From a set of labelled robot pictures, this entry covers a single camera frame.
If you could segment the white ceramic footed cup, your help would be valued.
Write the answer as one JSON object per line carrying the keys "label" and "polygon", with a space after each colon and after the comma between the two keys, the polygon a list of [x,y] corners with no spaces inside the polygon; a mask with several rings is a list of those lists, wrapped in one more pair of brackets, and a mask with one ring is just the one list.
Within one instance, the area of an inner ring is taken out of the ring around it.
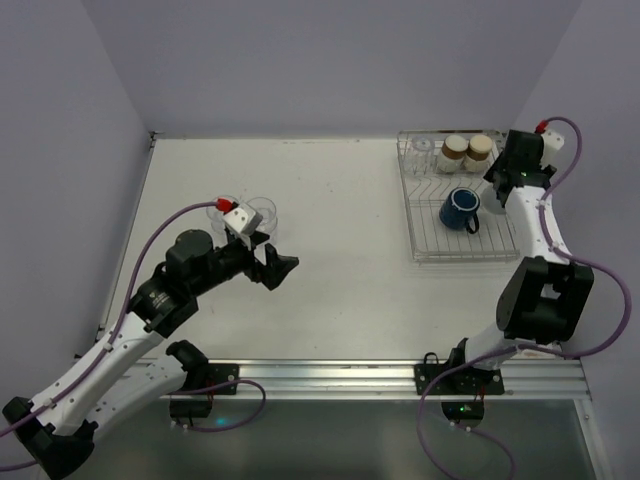
{"label": "white ceramic footed cup", "polygon": [[488,187],[483,190],[480,195],[481,205],[483,208],[493,215],[504,216],[506,214],[505,208],[502,206],[497,192]]}

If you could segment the clear faceted glass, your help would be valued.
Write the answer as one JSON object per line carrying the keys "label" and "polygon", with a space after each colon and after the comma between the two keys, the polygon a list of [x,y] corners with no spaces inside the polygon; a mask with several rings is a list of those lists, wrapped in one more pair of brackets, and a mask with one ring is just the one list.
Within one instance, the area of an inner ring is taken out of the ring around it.
{"label": "clear faceted glass", "polygon": [[274,243],[277,239],[278,216],[275,203],[266,197],[254,197],[248,201],[248,205],[262,217],[257,231],[267,234]]}

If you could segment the dark blue mug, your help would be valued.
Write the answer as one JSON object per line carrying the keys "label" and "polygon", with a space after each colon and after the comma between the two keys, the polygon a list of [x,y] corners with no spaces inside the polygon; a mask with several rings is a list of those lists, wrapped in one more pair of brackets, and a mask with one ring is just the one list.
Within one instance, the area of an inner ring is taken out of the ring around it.
{"label": "dark blue mug", "polygon": [[471,189],[458,187],[447,196],[439,210],[439,220],[448,229],[474,235],[479,230],[480,197]]}

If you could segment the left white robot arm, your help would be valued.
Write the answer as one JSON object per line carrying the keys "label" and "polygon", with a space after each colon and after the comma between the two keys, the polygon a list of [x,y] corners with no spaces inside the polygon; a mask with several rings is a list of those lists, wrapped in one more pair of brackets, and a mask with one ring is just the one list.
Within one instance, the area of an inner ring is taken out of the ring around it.
{"label": "left white robot arm", "polygon": [[260,232],[220,248],[205,231],[181,233],[126,304],[121,322],[50,387],[5,405],[10,431],[49,478],[68,477],[109,427],[146,403],[173,392],[204,393],[208,360],[186,340],[170,344],[143,373],[124,376],[197,312],[199,296],[239,274],[273,290],[298,264]]}

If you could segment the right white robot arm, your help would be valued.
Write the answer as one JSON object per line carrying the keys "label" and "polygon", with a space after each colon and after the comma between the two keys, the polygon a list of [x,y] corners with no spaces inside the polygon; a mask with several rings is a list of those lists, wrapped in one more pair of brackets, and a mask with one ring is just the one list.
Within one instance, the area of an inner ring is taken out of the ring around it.
{"label": "right white robot arm", "polygon": [[551,162],[563,144],[546,125],[512,130],[485,173],[484,199],[511,221],[522,259],[497,301],[494,323],[461,340],[447,368],[488,376],[525,347],[566,342],[575,333],[595,276],[559,253],[564,242],[549,189]]}

